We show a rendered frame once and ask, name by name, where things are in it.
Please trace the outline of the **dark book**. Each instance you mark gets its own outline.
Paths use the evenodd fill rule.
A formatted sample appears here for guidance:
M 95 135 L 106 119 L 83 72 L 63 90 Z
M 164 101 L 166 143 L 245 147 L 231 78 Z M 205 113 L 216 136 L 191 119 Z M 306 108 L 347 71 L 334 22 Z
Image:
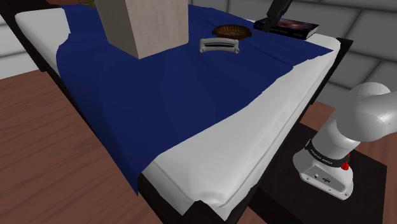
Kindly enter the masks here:
M 291 38 L 306 40 L 316 33 L 319 25 L 281 18 L 268 32 Z

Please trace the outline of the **dark blue blanket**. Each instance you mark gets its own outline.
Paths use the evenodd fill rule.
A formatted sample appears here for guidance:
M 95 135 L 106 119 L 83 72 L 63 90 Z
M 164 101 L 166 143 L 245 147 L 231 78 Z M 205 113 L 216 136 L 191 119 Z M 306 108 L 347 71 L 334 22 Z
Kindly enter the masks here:
M 63 6 L 68 38 L 56 54 L 60 77 L 132 188 L 161 153 L 228 118 L 296 65 L 329 50 L 253 30 L 239 53 L 202 53 L 215 27 L 252 23 L 189 5 L 189 41 L 137 59 L 110 45 L 96 9 Z

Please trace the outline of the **brown woven bowl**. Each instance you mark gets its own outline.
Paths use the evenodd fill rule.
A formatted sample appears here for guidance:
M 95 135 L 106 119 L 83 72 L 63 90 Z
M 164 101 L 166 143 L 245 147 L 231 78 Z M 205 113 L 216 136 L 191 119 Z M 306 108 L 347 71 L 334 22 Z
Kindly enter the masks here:
M 214 28 L 212 34 L 218 38 L 228 38 L 242 40 L 252 36 L 249 28 L 243 25 L 219 25 Z

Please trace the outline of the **grey toaster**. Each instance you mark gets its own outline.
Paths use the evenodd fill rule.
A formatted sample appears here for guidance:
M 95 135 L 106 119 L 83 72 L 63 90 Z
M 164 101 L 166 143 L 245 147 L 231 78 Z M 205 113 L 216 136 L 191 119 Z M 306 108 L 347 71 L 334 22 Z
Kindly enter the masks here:
M 200 40 L 200 53 L 210 51 L 225 51 L 239 53 L 239 41 L 228 38 L 202 38 Z

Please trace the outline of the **beige wooden box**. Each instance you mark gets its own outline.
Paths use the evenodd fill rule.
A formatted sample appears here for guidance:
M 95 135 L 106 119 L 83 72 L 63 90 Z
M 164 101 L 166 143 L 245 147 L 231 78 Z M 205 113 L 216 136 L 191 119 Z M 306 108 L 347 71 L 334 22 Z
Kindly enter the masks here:
M 108 42 L 137 59 L 189 41 L 188 0 L 94 0 Z

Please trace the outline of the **dark robot stand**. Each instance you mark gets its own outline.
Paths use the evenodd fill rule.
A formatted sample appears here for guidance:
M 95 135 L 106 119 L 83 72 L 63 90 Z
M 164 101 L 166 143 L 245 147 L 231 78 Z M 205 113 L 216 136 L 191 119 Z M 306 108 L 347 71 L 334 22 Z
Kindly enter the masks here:
M 354 189 L 340 200 L 301 180 L 293 155 L 316 130 L 296 124 L 265 171 L 250 208 L 267 224 L 382 224 L 386 165 L 351 153 Z

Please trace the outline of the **bed with white mattress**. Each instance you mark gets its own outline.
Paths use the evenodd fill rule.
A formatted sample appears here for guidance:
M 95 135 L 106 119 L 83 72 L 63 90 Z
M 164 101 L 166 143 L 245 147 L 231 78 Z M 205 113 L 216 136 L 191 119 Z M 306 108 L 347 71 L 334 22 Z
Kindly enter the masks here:
M 62 20 L 47 18 L 43 38 L 30 41 L 62 79 L 56 54 L 70 29 L 63 6 L 59 12 Z M 140 173 L 176 212 L 202 201 L 225 221 L 259 182 L 340 50 L 329 36 L 304 41 L 329 52 L 294 66 L 243 109 L 159 154 Z

